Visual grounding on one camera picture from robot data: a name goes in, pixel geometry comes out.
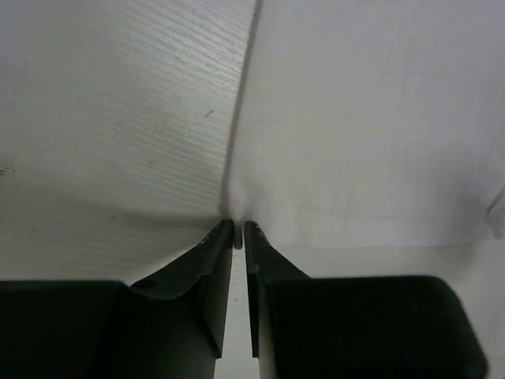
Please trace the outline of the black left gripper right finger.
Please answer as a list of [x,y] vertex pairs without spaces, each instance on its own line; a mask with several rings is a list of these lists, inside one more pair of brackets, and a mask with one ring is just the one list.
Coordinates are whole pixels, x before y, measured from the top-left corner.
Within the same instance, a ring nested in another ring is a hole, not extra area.
[[243,237],[252,356],[258,360],[261,378],[277,378],[268,286],[277,281],[307,280],[309,276],[271,245],[257,222],[245,222]]

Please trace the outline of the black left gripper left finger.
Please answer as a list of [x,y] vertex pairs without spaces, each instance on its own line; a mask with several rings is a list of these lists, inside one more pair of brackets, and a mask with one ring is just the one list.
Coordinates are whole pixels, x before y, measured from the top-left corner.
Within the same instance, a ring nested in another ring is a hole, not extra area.
[[233,223],[218,222],[192,249],[132,291],[146,306],[131,378],[212,378],[223,354]]

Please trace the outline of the white tank top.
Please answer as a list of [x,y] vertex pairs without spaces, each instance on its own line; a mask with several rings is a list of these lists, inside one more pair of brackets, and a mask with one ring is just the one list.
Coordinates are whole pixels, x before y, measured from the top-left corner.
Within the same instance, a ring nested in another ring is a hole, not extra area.
[[503,2],[262,2],[233,220],[277,246],[443,246],[487,238],[503,186]]

